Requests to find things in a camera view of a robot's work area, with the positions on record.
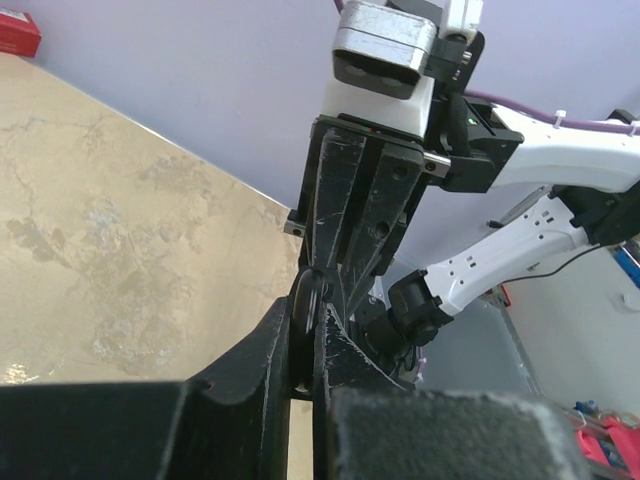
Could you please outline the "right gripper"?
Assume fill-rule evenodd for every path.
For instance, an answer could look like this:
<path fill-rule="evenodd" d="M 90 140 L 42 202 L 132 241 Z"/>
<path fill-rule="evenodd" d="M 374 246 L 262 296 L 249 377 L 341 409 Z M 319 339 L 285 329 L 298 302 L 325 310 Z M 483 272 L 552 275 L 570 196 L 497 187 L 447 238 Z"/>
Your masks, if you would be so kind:
<path fill-rule="evenodd" d="M 438 140 L 411 137 L 346 115 L 313 122 L 298 204 L 286 230 L 300 238 L 299 270 L 336 271 L 349 317 L 384 275 L 429 181 Z"/>

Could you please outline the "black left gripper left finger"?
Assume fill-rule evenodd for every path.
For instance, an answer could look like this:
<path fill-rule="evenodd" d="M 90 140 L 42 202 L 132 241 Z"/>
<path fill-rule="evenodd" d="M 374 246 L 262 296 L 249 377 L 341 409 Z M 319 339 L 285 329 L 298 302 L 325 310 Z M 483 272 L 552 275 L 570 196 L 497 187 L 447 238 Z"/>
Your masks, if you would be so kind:
<path fill-rule="evenodd" d="M 1 391 L 5 479 L 283 479 L 288 303 L 183 381 Z"/>

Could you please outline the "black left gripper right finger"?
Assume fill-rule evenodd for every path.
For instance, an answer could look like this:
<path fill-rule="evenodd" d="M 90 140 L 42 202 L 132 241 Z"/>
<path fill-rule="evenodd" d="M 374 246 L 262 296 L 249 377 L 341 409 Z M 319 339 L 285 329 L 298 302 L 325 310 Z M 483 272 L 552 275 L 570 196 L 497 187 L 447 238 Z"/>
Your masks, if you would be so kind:
<path fill-rule="evenodd" d="M 589 479 L 568 421 L 544 399 L 420 391 L 392 381 L 333 308 L 315 333 L 317 479 Z"/>

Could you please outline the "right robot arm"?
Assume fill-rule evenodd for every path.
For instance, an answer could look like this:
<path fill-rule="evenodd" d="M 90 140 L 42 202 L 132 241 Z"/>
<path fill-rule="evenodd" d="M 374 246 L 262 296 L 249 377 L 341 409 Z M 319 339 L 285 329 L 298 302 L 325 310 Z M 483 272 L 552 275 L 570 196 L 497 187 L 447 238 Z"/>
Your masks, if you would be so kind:
<path fill-rule="evenodd" d="M 330 289 L 357 343 L 389 362 L 430 342 L 491 288 L 582 247 L 621 243 L 639 231 L 639 122 L 614 111 L 578 124 L 493 98 L 435 100 L 424 137 L 340 115 L 315 122 L 303 187 L 285 225 L 303 240 L 300 265 L 309 328 Z M 355 319 L 388 269 L 425 190 L 485 193 L 539 183 L 543 194 L 477 243 L 419 268 L 389 291 L 377 318 Z"/>

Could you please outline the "red box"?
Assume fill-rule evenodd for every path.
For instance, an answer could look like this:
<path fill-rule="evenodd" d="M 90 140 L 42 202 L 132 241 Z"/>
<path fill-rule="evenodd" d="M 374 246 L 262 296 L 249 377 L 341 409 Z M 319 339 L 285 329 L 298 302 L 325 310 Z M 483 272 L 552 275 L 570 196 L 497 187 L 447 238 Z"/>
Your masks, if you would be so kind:
<path fill-rule="evenodd" d="M 35 58 L 42 39 L 41 32 L 26 12 L 1 8 L 0 50 L 2 53 Z"/>

